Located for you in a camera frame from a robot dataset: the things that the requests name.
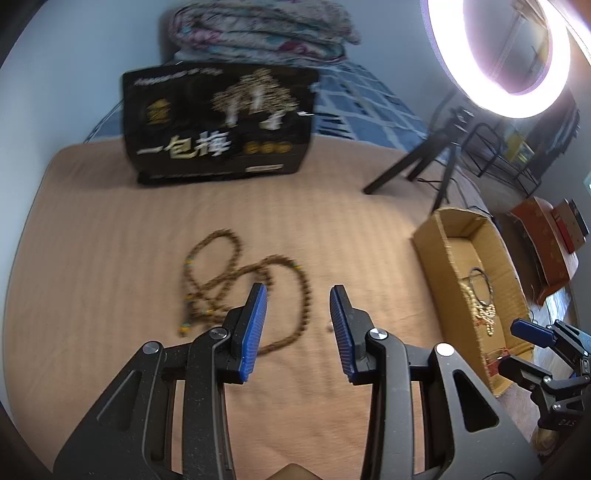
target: black box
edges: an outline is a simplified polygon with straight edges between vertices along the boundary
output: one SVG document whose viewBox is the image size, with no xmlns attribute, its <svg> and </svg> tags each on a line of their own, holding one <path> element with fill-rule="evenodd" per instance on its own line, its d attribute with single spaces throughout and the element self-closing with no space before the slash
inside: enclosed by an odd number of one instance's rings
<svg viewBox="0 0 591 480">
<path fill-rule="evenodd" d="M 314 69 L 226 63 L 125 73 L 125 146 L 138 181 L 295 173 L 318 79 Z"/>
</svg>

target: brown beaded necklace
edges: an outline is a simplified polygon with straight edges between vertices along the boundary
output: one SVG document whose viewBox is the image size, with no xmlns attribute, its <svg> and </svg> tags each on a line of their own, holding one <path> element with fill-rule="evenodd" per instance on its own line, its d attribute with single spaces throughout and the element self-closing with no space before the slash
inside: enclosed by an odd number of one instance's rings
<svg viewBox="0 0 591 480">
<path fill-rule="evenodd" d="M 228 265 L 217 277 L 212 278 L 204 284 L 200 284 L 193 276 L 195 256 L 213 240 L 223 236 L 227 237 L 233 245 L 233 253 L 228 261 Z M 273 278 L 271 277 L 269 266 L 282 265 L 283 267 L 293 270 L 300 282 L 302 291 L 301 316 L 299 324 L 292 334 L 259 348 L 258 355 L 266 355 L 294 343 L 308 328 L 311 303 L 310 284 L 302 266 L 298 265 L 296 261 L 291 258 L 283 257 L 282 255 L 271 255 L 270 257 L 263 258 L 258 263 L 236 268 L 236 264 L 241 255 L 242 241 L 231 230 L 216 230 L 215 232 L 210 233 L 189 252 L 183 270 L 184 278 L 189 289 L 189 293 L 187 293 L 185 297 L 189 310 L 189 319 L 182 324 L 179 333 L 182 336 L 187 335 L 190 327 L 197 322 L 202 322 L 207 328 L 221 325 L 226 317 L 226 313 L 231 308 L 224 305 L 222 301 L 228 295 L 228 292 L 230 292 L 230 289 L 236 280 L 243 275 L 254 273 L 255 281 L 264 284 L 267 287 L 267 291 L 270 293 L 273 287 Z M 222 288 L 216 296 L 212 297 L 209 292 L 218 285 L 222 285 Z"/>
</svg>

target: tripod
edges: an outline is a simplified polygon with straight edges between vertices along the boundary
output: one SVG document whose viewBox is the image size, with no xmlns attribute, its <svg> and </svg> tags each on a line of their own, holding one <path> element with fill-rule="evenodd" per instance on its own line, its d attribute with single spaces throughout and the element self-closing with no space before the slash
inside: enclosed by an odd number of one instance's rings
<svg viewBox="0 0 591 480">
<path fill-rule="evenodd" d="M 378 188 L 386 182 L 392 180 L 396 175 L 399 175 L 404 169 L 408 168 L 415 162 L 418 164 L 414 167 L 412 172 L 408 174 L 407 180 L 413 181 L 419 174 L 433 162 L 437 156 L 446 148 L 449 147 L 450 155 L 447 161 L 447 166 L 441 180 L 441 186 L 437 191 L 437 197 L 433 203 L 431 211 L 437 210 L 447 193 L 447 187 L 452 179 L 453 170 L 456 166 L 457 157 L 460 154 L 461 146 L 459 144 L 462 136 L 467 134 L 466 127 L 469 121 L 474 117 L 468 110 L 452 109 L 452 117 L 447 121 L 445 127 L 441 130 L 433 132 L 429 137 L 410 152 L 406 157 L 394 164 L 390 169 L 382 173 L 372 183 L 363 189 L 363 193 L 371 195 Z"/>
</svg>

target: tan fabric surface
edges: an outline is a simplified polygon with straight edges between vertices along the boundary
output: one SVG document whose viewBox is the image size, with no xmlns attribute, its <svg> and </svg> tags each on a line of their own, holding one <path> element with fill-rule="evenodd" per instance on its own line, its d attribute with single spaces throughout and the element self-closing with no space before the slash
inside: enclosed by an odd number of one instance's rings
<svg viewBox="0 0 591 480">
<path fill-rule="evenodd" d="M 317 137 L 294 175 L 145 189 L 120 141 L 58 153 L 18 251 L 4 334 L 11 408 L 33 451 L 52 466 L 144 342 L 187 341 L 177 335 L 184 257 L 207 234 L 231 228 L 245 243 L 239 265 L 288 255 L 304 265 L 313 292 L 305 335 L 260 358 L 247 384 L 226 389 L 238 478 L 266 478 L 290 462 L 325 480 L 359 478 L 370 389 L 349 385 L 341 370 L 327 328 L 329 289 L 344 284 L 357 308 L 404 342 L 430 348 L 441 339 L 411 243 L 434 190 L 396 179 L 379 194 L 361 193 L 400 155 Z M 439 179 L 441 167 L 423 177 Z M 450 200 L 461 206 L 455 188 Z M 225 263 L 229 248 L 218 242 L 197 258 L 200 278 Z M 263 343 L 291 331 L 300 302 L 292 274 L 273 272 Z M 234 306 L 247 283 L 232 293 Z"/>
</svg>

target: tree illustration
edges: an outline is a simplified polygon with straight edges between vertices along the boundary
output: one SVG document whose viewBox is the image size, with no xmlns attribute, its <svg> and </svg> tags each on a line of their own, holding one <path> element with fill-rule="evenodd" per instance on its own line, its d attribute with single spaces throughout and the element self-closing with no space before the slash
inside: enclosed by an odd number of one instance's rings
<svg viewBox="0 0 591 480">
<path fill-rule="evenodd" d="M 281 125 L 281 117 L 285 112 L 294 111 L 298 107 L 289 89 L 282 87 L 271 76 L 269 69 L 258 69 L 241 77 L 238 83 L 216 93 L 212 102 L 215 111 L 226 114 L 226 125 L 229 127 L 236 126 L 238 112 L 242 110 L 248 109 L 250 114 L 267 112 L 270 114 L 268 122 L 276 125 L 279 121 Z"/>
</svg>

